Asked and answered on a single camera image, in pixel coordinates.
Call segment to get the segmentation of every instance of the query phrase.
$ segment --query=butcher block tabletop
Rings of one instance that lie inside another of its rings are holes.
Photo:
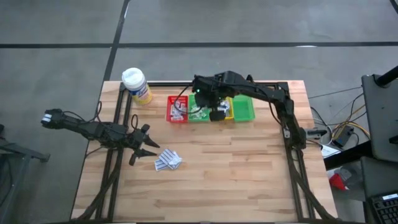
[[[313,128],[310,104],[303,81],[286,81],[295,102],[295,115],[303,128]],[[102,121],[112,121],[120,82],[104,82],[100,100]],[[151,87],[148,105],[131,106],[138,127],[149,124],[149,136],[160,154],[176,151],[182,158],[177,170],[156,171],[157,156],[129,165],[126,148],[118,186],[114,222],[293,222],[297,221],[280,125],[269,104],[253,99],[254,121],[173,124],[166,121],[167,97],[182,87]],[[126,106],[125,92],[119,123]],[[87,152],[97,149],[92,141]],[[307,144],[303,151],[312,192],[326,210],[337,217],[320,148]],[[100,190],[106,149],[90,154],[84,162],[72,218],[81,215]],[[103,216],[108,211],[110,190]],[[304,214],[307,213],[301,194]]]

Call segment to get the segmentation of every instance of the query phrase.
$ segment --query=white cap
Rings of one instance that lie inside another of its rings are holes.
[[[127,89],[135,90],[145,82],[145,76],[138,68],[129,68],[122,73],[122,81]]]

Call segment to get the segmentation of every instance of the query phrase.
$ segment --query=keyboard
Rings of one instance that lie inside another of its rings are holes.
[[[379,223],[398,223],[398,192],[370,198],[372,212]]]

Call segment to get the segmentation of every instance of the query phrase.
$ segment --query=red object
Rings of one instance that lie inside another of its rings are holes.
[[[169,96],[167,97],[167,113],[166,113],[166,121],[171,122],[171,123],[186,123],[188,121],[188,114],[183,114],[182,120],[172,120],[172,115],[171,115],[171,110],[172,106],[174,105],[174,101],[177,99],[178,96]],[[178,102],[181,103],[181,105],[185,105],[186,110],[188,111],[188,96],[180,96],[178,98]]]
[[[329,183],[340,190],[346,190],[346,186],[344,186],[343,180],[338,174],[334,174],[332,177],[330,177]]]

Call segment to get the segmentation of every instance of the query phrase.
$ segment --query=yellow box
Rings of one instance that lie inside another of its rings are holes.
[[[225,115],[225,120],[229,120],[229,119],[234,119],[234,108],[233,108],[233,104],[232,104],[232,99],[230,97],[227,97],[226,100],[229,103],[229,116],[227,116],[227,114]]]

